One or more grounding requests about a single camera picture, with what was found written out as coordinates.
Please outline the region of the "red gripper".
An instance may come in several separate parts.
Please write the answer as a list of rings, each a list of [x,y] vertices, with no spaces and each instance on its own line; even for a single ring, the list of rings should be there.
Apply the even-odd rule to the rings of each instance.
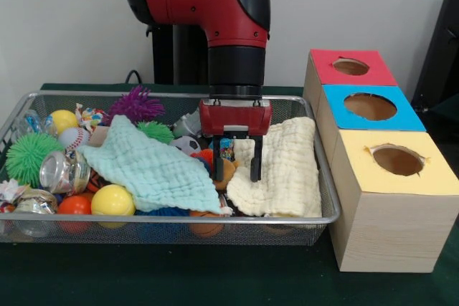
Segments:
[[[202,132],[205,135],[214,135],[213,143],[213,177],[214,181],[223,181],[224,163],[220,156],[220,143],[223,135],[229,133],[245,133],[254,141],[254,156],[250,164],[250,180],[258,182],[261,179],[262,141],[263,135],[268,132],[273,107],[269,102],[261,105],[248,106],[241,103],[234,105],[213,105],[210,102],[199,103],[199,117]]]

